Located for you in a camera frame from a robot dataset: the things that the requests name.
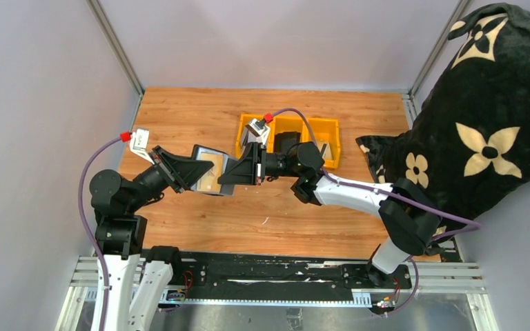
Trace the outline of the black leather card holder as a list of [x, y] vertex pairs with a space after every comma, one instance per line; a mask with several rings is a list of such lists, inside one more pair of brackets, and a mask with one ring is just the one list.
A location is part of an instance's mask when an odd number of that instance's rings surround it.
[[213, 196], [232, 196], [235, 186], [233, 184], [220, 184], [218, 179], [232, 167], [237, 158], [220, 150], [194, 145], [192, 158], [196, 161], [210, 161], [213, 166], [194, 185], [193, 192]]

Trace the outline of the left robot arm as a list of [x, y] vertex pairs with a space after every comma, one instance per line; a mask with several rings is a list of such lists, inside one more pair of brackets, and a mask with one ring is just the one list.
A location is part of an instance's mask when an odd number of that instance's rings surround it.
[[214, 166], [160, 146], [148, 156], [150, 166], [132, 180], [115, 170], [102, 170], [89, 184], [99, 257], [93, 321], [103, 330], [148, 330], [166, 286], [179, 283], [184, 275], [179, 248], [154, 246], [146, 255], [140, 284], [135, 285], [148, 223], [137, 211], [161, 201], [169, 188], [176, 193], [191, 190]]

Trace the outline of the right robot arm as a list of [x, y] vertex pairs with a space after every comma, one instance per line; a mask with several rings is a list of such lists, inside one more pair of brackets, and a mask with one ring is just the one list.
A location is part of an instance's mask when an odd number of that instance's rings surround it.
[[388, 237], [365, 267], [365, 278], [376, 288], [392, 282], [409, 257], [424, 254], [441, 218], [423, 191], [408, 179], [395, 183], [364, 183], [329, 174], [313, 142], [296, 143], [285, 154], [269, 153], [249, 143], [240, 159], [233, 159], [218, 178], [222, 185], [259, 185], [270, 177], [294, 177], [291, 190], [302, 202], [334, 205], [373, 214]]

